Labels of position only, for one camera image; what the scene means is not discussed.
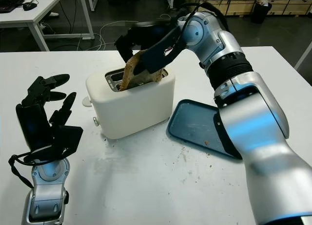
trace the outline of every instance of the trash bin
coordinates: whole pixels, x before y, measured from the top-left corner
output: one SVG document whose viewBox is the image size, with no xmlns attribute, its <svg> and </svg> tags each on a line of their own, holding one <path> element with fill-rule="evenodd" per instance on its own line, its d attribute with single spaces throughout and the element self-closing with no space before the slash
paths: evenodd
<svg viewBox="0 0 312 225">
<path fill-rule="evenodd" d="M 268 6 L 264 6 L 259 3 L 256 3 L 254 6 L 251 21 L 253 23 L 261 24 L 264 21 L 265 16 L 267 15 L 267 13 L 270 11 L 271 8 L 272 8 L 271 3 L 268 3 Z"/>
</svg>

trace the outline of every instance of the blue tray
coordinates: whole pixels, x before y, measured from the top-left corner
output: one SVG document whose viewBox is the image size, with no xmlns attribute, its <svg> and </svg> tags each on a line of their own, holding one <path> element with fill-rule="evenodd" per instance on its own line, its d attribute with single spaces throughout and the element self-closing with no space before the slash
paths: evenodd
<svg viewBox="0 0 312 225">
<path fill-rule="evenodd" d="M 242 159 L 222 125 L 217 107 L 188 99 L 180 101 L 169 121 L 168 132 L 184 141 Z"/>
</svg>

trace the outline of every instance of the white table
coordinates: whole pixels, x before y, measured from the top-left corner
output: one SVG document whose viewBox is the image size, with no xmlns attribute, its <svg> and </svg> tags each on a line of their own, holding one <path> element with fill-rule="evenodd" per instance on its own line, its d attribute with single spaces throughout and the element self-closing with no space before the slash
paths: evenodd
<svg viewBox="0 0 312 225">
<path fill-rule="evenodd" d="M 243 48 L 262 74 L 290 125 L 290 146 L 312 164 L 312 88 L 273 47 Z M 11 173 L 9 157 L 28 151 L 15 106 L 38 75 L 69 73 L 57 91 L 77 92 L 68 125 L 84 129 L 71 164 L 64 225 L 254 225 L 244 165 L 166 135 L 168 121 L 111 141 L 82 106 L 85 79 L 124 65 L 115 51 L 0 53 L 0 218 L 20 224 L 29 188 Z M 174 108 L 189 98 L 214 105 L 213 89 L 196 56 L 183 51 L 170 65 L 176 75 Z M 62 101 L 46 103 L 48 117 Z M 31 179 L 30 167 L 17 165 Z"/>
<path fill-rule="evenodd" d="M 16 8 L 10 13 L 0 14 L 0 28 L 28 27 L 34 36 L 34 39 L 42 51 L 49 51 L 45 38 L 83 38 L 94 39 L 85 0 L 80 0 L 82 10 L 87 22 L 88 32 L 86 34 L 54 34 L 44 35 L 39 27 L 39 21 L 59 2 L 60 0 L 38 0 L 39 4 L 30 11 L 24 11 L 23 8 Z"/>
</svg>

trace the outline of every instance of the floor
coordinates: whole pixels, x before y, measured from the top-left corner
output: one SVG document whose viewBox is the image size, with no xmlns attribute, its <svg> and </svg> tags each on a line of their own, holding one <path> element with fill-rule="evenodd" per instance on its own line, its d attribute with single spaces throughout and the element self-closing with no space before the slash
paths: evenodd
<svg viewBox="0 0 312 225">
<path fill-rule="evenodd" d="M 75 13 L 75 0 L 62 0 L 62 7 L 73 23 Z M 50 27 L 57 33 L 68 33 L 70 26 L 60 5 L 56 5 L 54 12 L 60 14 L 56 19 L 45 19 Z M 77 3 L 77 14 L 74 33 L 86 32 L 84 18 L 80 14 Z M 107 0 L 99 0 L 96 11 L 90 12 L 90 19 L 95 33 L 99 34 L 100 28 L 108 23 L 120 20 L 151 20 L 168 12 L 166 0 L 127 0 L 120 4 L 110 5 Z M 227 17 L 231 32 L 241 46 L 273 46 L 292 66 L 296 64 L 302 53 L 312 41 L 312 19 L 308 17 L 267 17 L 263 24 L 250 22 L 249 17 Z M 113 43 L 122 34 L 125 34 L 131 23 L 118 22 L 105 27 L 101 35 L 106 44 L 101 50 L 114 50 Z M 50 39 L 47 45 L 53 51 L 74 51 L 79 40 L 75 39 Z M 95 40 L 81 40 L 78 50 L 88 50 L 99 45 L 99 36 Z M 39 51 L 32 35 L 26 28 L 0 30 L 0 52 Z M 312 52 L 299 68 L 299 72 L 312 85 Z"/>
</svg>

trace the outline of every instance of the toaster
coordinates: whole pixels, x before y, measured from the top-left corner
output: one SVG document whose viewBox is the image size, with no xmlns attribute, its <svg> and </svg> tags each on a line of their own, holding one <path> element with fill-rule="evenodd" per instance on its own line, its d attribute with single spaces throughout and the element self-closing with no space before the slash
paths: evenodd
<svg viewBox="0 0 312 225">
<path fill-rule="evenodd" d="M 124 69 L 96 72 L 86 80 L 96 125 L 109 139 L 119 139 L 157 124 L 172 114 L 175 75 L 164 69 L 160 82 L 119 91 Z"/>
</svg>

